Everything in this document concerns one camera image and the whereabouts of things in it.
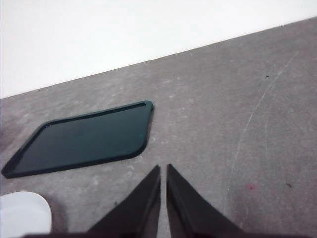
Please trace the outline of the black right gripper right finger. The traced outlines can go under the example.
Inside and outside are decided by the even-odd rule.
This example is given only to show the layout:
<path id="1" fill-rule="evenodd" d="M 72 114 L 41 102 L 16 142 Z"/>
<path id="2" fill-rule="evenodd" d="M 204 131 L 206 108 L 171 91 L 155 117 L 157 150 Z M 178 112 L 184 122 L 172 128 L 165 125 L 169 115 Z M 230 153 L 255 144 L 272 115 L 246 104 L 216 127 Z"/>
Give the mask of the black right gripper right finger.
<path id="1" fill-rule="evenodd" d="M 167 165 L 166 204 L 173 238 L 222 238 L 243 230 L 204 200 L 172 165 Z"/>

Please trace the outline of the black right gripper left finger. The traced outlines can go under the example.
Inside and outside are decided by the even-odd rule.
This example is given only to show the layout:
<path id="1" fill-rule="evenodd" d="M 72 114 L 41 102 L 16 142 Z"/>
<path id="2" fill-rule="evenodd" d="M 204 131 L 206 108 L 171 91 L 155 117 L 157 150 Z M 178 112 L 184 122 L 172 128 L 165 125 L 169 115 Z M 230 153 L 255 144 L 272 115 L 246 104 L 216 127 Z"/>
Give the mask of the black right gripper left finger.
<path id="1" fill-rule="evenodd" d="M 89 228 L 104 238 L 155 238 L 161 206 L 160 166 L 154 166 L 136 188 Z"/>

